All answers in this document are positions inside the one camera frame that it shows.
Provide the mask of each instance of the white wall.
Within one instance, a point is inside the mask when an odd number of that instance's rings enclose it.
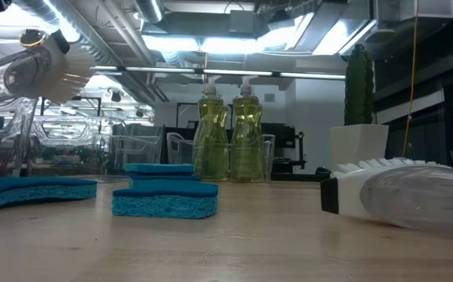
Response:
[[[332,166],[329,129],[343,125],[344,81],[297,79],[286,91],[286,124],[303,132],[306,167],[294,167],[295,174],[314,174],[315,169]],[[296,159],[298,148],[286,150],[286,157]]]
[[[202,97],[203,85],[159,85],[166,96],[171,100],[169,103],[157,103],[155,105],[156,126],[166,125],[168,127],[176,126],[176,104],[177,103],[196,103]],[[235,96],[239,95],[240,89],[237,85],[218,85],[219,93],[222,95],[224,103],[231,104]],[[254,93],[258,96],[260,103],[263,105],[262,122],[285,123],[285,92],[279,91],[277,85],[253,85]],[[265,94],[275,94],[275,102],[265,103]],[[198,121],[198,109],[196,106],[182,105],[179,108],[180,128],[186,128],[188,121]],[[230,128],[230,116],[226,118],[226,127]]]

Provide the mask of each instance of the clear plastic bin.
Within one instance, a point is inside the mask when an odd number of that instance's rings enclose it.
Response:
[[[0,103],[0,177],[20,176],[36,104],[28,98]]]
[[[28,175],[106,174],[111,137],[108,122],[114,123],[100,117],[35,117],[30,134]]]
[[[125,165],[131,163],[160,164],[162,136],[112,136],[114,170],[110,174],[122,174]]]
[[[264,152],[263,180],[265,182],[269,182],[270,175],[272,173],[272,165],[274,162],[275,136],[263,135],[260,137],[260,139],[263,140],[263,152]],[[231,144],[228,144],[227,147],[229,150],[228,155],[230,156]],[[185,140],[178,133],[168,133],[167,150],[169,164],[174,165],[193,164],[192,155],[194,151],[194,141]]]
[[[127,163],[160,162],[159,130],[127,136],[126,124],[117,118],[37,116],[29,175],[122,175]]]

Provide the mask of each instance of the blue sponge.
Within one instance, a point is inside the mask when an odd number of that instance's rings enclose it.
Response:
[[[57,177],[0,178],[0,207],[37,199],[96,197],[96,181]]]
[[[216,213],[218,186],[196,181],[148,180],[144,189],[113,192],[114,215],[202,219]]]
[[[130,175],[192,175],[191,164],[126,164],[125,171]]]

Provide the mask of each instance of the wooden countertop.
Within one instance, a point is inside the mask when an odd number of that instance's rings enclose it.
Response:
[[[317,183],[221,185],[203,220],[96,199],[0,210],[0,281],[452,281],[453,239],[320,210]]]

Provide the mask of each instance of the dish soap bottle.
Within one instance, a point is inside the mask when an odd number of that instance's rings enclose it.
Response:
[[[192,154],[194,174],[210,181],[228,179],[228,138],[225,130],[228,108],[218,95],[215,86],[217,78],[209,79],[205,95],[198,100],[201,120],[195,132]]]
[[[236,117],[232,136],[230,178],[233,181],[263,181],[263,140],[261,136],[262,106],[252,94],[249,79],[243,77],[241,94],[234,98]]]

